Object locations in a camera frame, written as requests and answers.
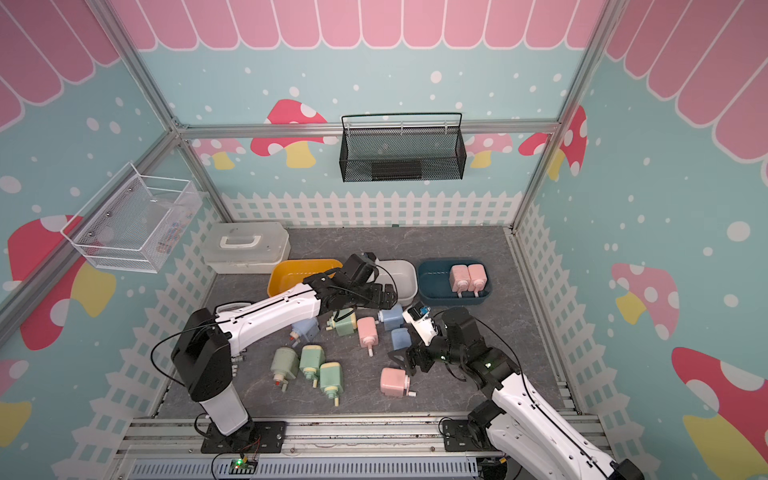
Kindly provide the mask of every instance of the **plastic bin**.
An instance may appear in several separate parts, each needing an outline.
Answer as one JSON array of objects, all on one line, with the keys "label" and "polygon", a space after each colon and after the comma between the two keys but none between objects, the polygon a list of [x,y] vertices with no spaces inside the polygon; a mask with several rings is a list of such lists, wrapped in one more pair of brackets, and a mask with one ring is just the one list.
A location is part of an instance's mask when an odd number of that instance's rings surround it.
[{"label": "plastic bin", "polygon": [[488,276],[488,282],[485,284],[485,290],[480,292],[477,297],[473,292],[463,292],[459,298],[456,293],[451,291],[449,280],[451,267],[454,265],[472,265],[473,263],[480,263],[485,267],[482,262],[474,258],[441,258],[422,262],[419,265],[418,273],[419,295],[422,302],[429,306],[479,305],[485,302],[492,291],[490,276]]},{"label": "plastic bin", "polygon": [[402,306],[409,306],[419,289],[416,281],[416,268],[412,263],[405,260],[380,260],[378,264],[392,274],[392,279],[389,278],[389,275],[384,270],[379,269],[379,277],[376,279],[376,283],[384,285],[392,283],[392,280],[394,280],[395,285],[397,285],[397,303]]},{"label": "plastic bin", "polygon": [[289,253],[278,222],[217,223],[203,243],[205,264],[216,273],[272,273]]},{"label": "plastic bin", "polygon": [[306,260],[285,260],[277,264],[272,271],[266,294],[275,296],[302,283],[305,278],[315,273],[340,268],[341,262],[333,258],[315,258]]}]

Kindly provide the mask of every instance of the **white wire basket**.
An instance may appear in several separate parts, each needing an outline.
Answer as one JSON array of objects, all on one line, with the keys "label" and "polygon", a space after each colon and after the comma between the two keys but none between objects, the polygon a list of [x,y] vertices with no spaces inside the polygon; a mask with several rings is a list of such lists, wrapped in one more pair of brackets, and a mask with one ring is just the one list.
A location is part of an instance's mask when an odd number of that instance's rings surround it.
[{"label": "white wire basket", "polygon": [[[104,200],[108,188],[116,190]],[[61,234],[96,268],[157,273],[202,205],[191,180],[141,175],[126,164]]]}]

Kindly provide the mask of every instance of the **white plastic tub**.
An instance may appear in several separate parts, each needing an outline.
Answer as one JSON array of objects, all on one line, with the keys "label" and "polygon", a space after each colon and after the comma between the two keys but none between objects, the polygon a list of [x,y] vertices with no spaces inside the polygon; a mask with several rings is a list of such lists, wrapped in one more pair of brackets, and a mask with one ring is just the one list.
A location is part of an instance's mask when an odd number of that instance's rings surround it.
[{"label": "white plastic tub", "polygon": [[[376,263],[386,268],[392,274],[392,278],[397,286],[397,303],[404,307],[409,306],[419,289],[416,280],[416,268],[413,267],[413,264],[406,260],[377,260]],[[379,277],[376,279],[376,283],[384,285],[392,283],[392,281],[389,279],[387,272],[379,269]]]}]

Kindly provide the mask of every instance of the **mushroom illustration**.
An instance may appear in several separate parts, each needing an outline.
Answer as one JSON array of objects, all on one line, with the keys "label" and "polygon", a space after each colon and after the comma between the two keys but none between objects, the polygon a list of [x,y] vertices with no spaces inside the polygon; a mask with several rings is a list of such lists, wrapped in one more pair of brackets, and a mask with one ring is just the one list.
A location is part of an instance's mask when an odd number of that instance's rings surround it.
[{"label": "mushroom illustration", "polygon": [[212,139],[196,139],[192,142],[192,148],[194,148],[197,156],[200,157],[200,161],[203,165],[210,165],[210,159],[214,159],[214,167],[216,170],[232,170],[235,168],[235,164],[230,160],[228,153],[231,154],[245,154],[245,148],[236,138],[212,138]]},{"label": "mushroom illustration", "polygon": [[624,319],[634,325],[647,310],[659,338],[669,339],[680,317],[680,297],[672,276],[666,270],[628,263],[615,263],[611,275],[611,288],[618,284],[629,291],[616,299]]},{"label": "mushroom illustration", "polygon": [[[56,215],[33,220],[8,238],[13,286],[25,280],[61,242],[59,231],[71,218]],[[116,287],[114,275],[96,270],[84,258],[78,259],[22,323],[19,330],[24,344],[30,350],[50,346],[64,329],[70,300],[77,300],[89,316],[96,317],[106,308]]]},{"label": "mushroom illustration", "polygon": [[768,472],[768,382],[696,350],[672,350],[685,386],[716,415],[683,417],[688,435],[718,478],[746,480]]},{"label": "mushroom illustration", "polygon": [[[543,151],[544,144],[547,141],[546,134],[533,134],[525,139],[520,145],[518,151],[523,155],[533,155]],[[587,151],[587,112],[584,107],[579,105],[573,121],[565,132],[560,148],[554,154],[554,159],[547,169],[549,177],[558,181],[560,178],[560,166],[563,160],[568,159],[568,166],[571,168],[571,174],[575,177],[581,171],[584,163],[584,153]]]},{"label": "mushroom illustration", "polygon": [[514,147],[509,134],[472,135],[464,142],[467,153],[475,156],[470,168],[486,168],[491,166],[491,152],[497,151],[508,154]]},{"label": "mushroom illustration", "polygon": [[[314,108],[300,101],[283,99],[278,101],[267,116],[266,124],[325,124],[326,119]],[[307,142],[334,145],[336,137],[298,137],[298,138],[254,138],[250,149],[260,157],[269,157],[285,148],[288,168],[310,168],[315,157],[310,152]]]},{"label": "mushroom illustration", "polygon": [[[29,368],[29,362],[26,360],[0,361],[0,397],[24,375],[27,368]],[[31,414],[30,402],[0,402],[0,447],[11,445]]]}]

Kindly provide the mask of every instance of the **dark blue plastic tub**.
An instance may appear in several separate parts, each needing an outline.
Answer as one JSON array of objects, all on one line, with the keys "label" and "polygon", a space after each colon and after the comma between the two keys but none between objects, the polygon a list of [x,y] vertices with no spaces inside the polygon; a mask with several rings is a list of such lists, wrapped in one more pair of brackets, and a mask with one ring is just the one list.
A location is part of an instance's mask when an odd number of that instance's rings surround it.
[{"label": "dark blue plastic tub", "polygon": [[485,299],[491,294],[491,278],[485,283],[485,290],[480,292],[480,296],[475,296],[474,292],[464,292],[459,298],[456,293],[451,291],[450,273],[454,265],[472,265],[480,263],[484,268],[483,262],[474,258],[440,258],[434,260],[425,260],[419,265],[419,271],[416,276],[419,278],[419,295],[422,302],[429,306],[464,306],[479,305],[485,302]]}]

